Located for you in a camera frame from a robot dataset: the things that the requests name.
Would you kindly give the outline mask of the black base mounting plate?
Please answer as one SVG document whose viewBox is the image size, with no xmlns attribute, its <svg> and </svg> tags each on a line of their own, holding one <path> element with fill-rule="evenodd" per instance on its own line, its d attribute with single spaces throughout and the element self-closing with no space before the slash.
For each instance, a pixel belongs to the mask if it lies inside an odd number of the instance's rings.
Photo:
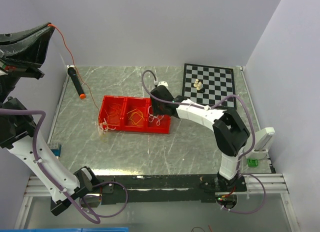
<svg viewBox="0 0 320 232">
<path fill-rule="evenodd" d="M 218 179 L 216 174 L 171 175 L 98 175 L 93 184 L 104 183 L 92 189 L 90 194 L 100 194 L 103 205 L 118 203 L 189 202 L 215 203 L 216 195 L 246 192 L 244 177 L 230 185 Z"/>
</svg>

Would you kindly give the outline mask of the white grey stand device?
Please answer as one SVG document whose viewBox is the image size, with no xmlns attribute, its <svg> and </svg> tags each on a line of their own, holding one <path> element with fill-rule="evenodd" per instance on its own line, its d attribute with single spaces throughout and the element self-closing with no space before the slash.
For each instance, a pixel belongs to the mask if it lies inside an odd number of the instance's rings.
<svg viewBox="0 0 320 232">
<path fill-rule="evenodd" d="M 245 155 L 245 157 L 252 160 L 264 159 L 275 140 L 275 134 L 275 129 L 273 127 L 265 127 L 255 132 L 254 147 Z"/>
</svg>

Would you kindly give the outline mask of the green toy block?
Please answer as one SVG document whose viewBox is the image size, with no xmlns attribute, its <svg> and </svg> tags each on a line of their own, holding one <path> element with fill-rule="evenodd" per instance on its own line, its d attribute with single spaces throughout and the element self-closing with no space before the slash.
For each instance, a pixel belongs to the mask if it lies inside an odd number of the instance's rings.
<svg viewBox="0 0 320 232">
<path fill-rule="evenodd" d="M 259 166 L 259 160 L 258 159 L 252 159 L 248 158 L 247 159 L 247 165 L 249 168 L 256 168 Z"/>
</svg>

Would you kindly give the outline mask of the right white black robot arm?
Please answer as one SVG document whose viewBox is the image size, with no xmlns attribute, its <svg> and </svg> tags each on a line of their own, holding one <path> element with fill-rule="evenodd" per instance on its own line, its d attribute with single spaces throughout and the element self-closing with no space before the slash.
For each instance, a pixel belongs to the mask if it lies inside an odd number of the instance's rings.
<svg viewBox="0 0 320 232">
<path fill-rule="evenodd" d="M 157 85 L 150 92 L 155 115 L 167 115 L 189 120 L 210 129 L 222 153 L 217 174 L 219 188 L 230 191 L 238 179 L 240 152 L 247 144 L 250 132 L 235 109 L 219 110 L 194 103 L 190 99 L 173 97 L 166 86 Z"/>
</svg>

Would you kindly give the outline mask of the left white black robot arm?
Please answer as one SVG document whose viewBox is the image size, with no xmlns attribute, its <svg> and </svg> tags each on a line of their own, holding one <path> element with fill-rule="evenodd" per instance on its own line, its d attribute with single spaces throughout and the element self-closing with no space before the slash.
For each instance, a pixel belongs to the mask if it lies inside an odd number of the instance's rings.
<svg viewBox="0 0 320 232">
<path fill-rule="evenodd" d="M 20 78 L 40 79 L 55 26 L 47 22 L 0 36 L 0 146 L 24 162 L 42 181 L 51 195 L 50 211 L 58 216 L 78 198 L 95 192 L 99 181 L 84 166 L 71 173 L 45 142 L 40 127 L 46 113 L 28 110 L 9 94 Z"/>
</svg>

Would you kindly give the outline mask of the cream chess piece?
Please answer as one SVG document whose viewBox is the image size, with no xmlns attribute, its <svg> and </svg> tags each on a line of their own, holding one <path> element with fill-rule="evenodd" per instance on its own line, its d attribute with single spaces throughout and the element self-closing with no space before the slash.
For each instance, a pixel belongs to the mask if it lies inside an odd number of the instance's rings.
<svg viewBox="0 0 320 232">
<path fill-rule="evenodd" d="M 200 81 L 199 81 L 198 79 L 196 79 L 193 86 L 196 88 L 199 82 L 200 82 Z"/>
<path fill-rule="evenodd" d="M 202 83 L 201 83 L 201 82 L 199 82 L 199 83 L 197 84 L 196 89 L 197 89 L 198 91 L 200 91 L 200 90 L 202 89 Z"/>
</svg>

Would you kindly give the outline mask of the blue plastic bin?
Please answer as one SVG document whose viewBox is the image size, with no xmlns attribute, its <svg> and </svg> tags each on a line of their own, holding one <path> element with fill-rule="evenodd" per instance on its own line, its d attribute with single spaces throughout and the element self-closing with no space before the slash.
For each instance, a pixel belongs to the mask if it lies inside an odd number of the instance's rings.
<svg viewBox="0 0 320 232">
<path fill-rule="evenodd" d="M 129 232 L 127 227 L 1 229 L 0 232 Z"/>
</svg>

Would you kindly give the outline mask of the black microphone orange end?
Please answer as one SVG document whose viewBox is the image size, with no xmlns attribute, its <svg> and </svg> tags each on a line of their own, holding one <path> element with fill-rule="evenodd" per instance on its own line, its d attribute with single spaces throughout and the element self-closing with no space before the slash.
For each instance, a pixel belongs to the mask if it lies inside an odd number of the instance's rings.
<svg viewBox="0 0 320 232">
<path fill-rule="evenodd" d="M 69 77 L 71 78 L 72 82 L 73 82 L 73 85 L 77 91 L 77 94 L 79 96 L 79 98 L 81 100 L 85 99 L 86 98 L 86 94 L 82 88 L 82 85 L 78 79 L 78 76 L 77 76 L 77 72 L 76 70 L 73 68 L 73 67 L 69 67 L 67 69 L 67 74 L 69 75 Z"/>
</svg>

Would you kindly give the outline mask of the red three-compartment tray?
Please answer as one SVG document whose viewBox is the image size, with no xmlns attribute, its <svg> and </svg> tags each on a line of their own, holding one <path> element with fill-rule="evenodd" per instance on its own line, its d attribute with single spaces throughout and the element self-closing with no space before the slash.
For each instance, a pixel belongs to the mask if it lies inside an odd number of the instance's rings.
<svg viewBox="0 0 320 232">
<path fill-rule="evenodd" d="M 105 95 L 100 107 L 98 126 L 101 132 L 121 131 L 169 134 L 171 118 L 153 115 L 150 98 Z"/>
</svg>

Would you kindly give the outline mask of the black grey chessboard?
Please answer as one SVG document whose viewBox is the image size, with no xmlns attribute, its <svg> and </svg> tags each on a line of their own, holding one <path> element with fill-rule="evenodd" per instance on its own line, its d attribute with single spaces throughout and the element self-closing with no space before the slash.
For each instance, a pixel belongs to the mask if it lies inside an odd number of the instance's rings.
<svg viewBox="0 0 320 232">
<path fill-rule="evenodd" d="M 194 87 L 198 79 L 204 93 Z M 186 63 L 183 71 L 182 95 L 193 102 L 213 106 L 223 98 L 236 93 L 234 70 L 227 67 Z"/>
</svg>

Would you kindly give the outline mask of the blue white toy blocks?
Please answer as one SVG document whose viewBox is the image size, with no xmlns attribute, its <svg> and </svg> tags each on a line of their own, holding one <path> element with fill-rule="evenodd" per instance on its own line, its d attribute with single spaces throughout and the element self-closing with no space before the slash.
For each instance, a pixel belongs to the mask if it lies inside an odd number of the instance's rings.
<svg viewBox="0 0 320 232">
<path fill-rule="evenodd" d="M 52 151 L 52 153 L 54 154 L 54 156 L 59 160 L 61 156 L 62 145 L 58 142 L 55 142 L 55 143 L 50 143 L 48 146 Z"/>
</svg>

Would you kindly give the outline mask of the aluminium rail frame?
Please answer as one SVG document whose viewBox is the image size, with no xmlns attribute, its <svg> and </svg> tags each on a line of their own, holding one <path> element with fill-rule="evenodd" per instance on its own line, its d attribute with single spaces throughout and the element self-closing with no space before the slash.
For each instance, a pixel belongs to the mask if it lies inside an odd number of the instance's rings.
<svg viewBox="0 0 320 232">
<path fill-rule="evenodd" d="M 287 184 L 285 182 L 284 176 L 280 173 L 263 173 L 263 174 L 253 174 L 255 177 L 245 175 L 245 184 L 247 191 L 236 191 L 236 195 L 254 195 L 263 194 L 264 186 L 265 192 L 267 194 L 289 194 Z M 24 197 L 50 197 L 51 194 L 49 190 L 44 186 L 37 176 L 31 176 L 28 180 Z"/>
</svg>

